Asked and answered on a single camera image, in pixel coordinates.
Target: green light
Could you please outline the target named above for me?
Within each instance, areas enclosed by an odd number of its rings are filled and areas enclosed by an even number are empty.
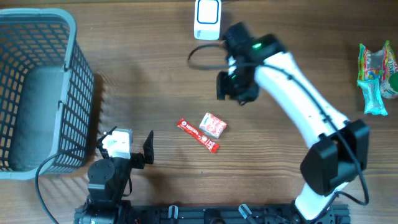
[[[252,48],[254,48],[254,49],[258,49],[258,48],[260,48],[260,47],[261,47],[261,43],[254,44],[254,45],[252,46]]]

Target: snack package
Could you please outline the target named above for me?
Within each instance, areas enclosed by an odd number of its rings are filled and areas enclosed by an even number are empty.
[[[386,44],[384,44],[383,50],[384,60],[382,68],[384,70],[384,74],[380,76],[380,83],[382,83],[384,80],[387,80],[395,72],[398,72],[396,56],[394,55],[388,40],[386,41]]]
[[[365,45],[359,45],[358,81],[374,80],[383,75],[384,49],[372,53]]]
[[[184,130],[186,133],[190,134],[194,137],[198,142],[202,143],[204,146],[208,148],[208,150],[212,153],[216,153],[218,148],[220,147],[219,144],[213,142],[211,139],[206,137],[203,133],[201,133],[197,128],[192,126],[192,124],[188,123],[185,119],[181,118],[177,122],[177,127]]]
[[[366,81],[358,80],[357,84],[362,88],[363,97],[365,98],[364,113],[388,115],[381,99],[379,79]]]
[[[219,138],[221,133],[224,131],[226,123],[211,113],[206,113],[205,117],[201,121],[199,128],[202,129],[206,134]]]

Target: gray basket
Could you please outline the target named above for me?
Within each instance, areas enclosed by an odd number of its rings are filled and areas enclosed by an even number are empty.
[[[67,174],[85,163],[94,76],[61,9],[0,10],[0,179]]]

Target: wooden table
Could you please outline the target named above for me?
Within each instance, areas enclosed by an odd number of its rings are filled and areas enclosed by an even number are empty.
[[[155,164],[131,174],[134,205],[239,205],[289,203],[304,181],[299,165],[307,153],[295,126],[266,92],[243,107],[216,100],[218,71],[189,69],[197,45],[192,2],[60,4],[78,24],[78,42],[96,78],[92,140],[96,130],[134,130],[133,150],[142,150],[154,130]],[[398,50],[398,4],[346,1],[231,1],[223,3],[223,30],[246,21],[256,36],[275,33],[290,49],[320,93],[352,120],[371,127],[368,169],[371,203],[346,198],[353,223],[398,220],[398,101],[384,100],[389,115],[363,115],[356,87],[359,43],[371,50],[390,40]],[[206,50],[197,59],[223,63],[223,52]],[[176,127],[180,118],[199,125],[206,112],[227,122],[217,154]],[[85,167],[59,179],[42,177],[44,200],[56,219],[71,223],[87,194]],[[49,223],[34,181],[1,181],[1,223]],[[345,188],[362,198],[358,180]]]

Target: blue packet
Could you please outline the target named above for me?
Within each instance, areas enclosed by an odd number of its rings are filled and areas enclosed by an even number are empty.
[[[365,114],[371,113],[373,115],[381,114],[388,115],[380,94],[379,79],[357,81],[357,84],[362,88],[363,97],[365,98]]]

